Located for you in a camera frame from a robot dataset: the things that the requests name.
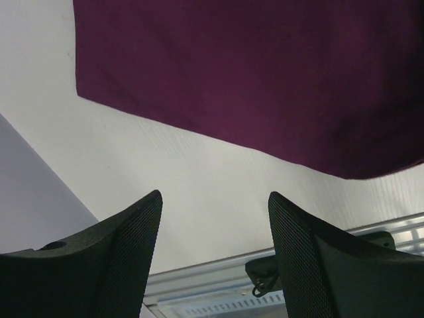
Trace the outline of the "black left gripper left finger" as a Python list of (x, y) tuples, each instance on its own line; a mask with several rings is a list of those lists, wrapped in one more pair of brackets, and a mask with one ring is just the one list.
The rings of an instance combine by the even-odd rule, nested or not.
[(41, 249), (1, 255), (2, 317), (139, 317), (162, 214), (154, 190)]

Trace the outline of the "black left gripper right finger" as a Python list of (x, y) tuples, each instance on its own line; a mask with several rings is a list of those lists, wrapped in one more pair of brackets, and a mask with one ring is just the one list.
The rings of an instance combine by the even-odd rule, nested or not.
[(289, 317), (422, 317), (423, 257), (367, 242), (276, 191), (270, 228)]

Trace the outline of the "purple cloth mat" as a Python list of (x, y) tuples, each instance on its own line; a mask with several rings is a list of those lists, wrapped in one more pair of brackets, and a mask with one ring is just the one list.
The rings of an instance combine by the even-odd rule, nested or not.
[(344, 179), (423, 162), (422, 1), (74, 1), (80, 97)]

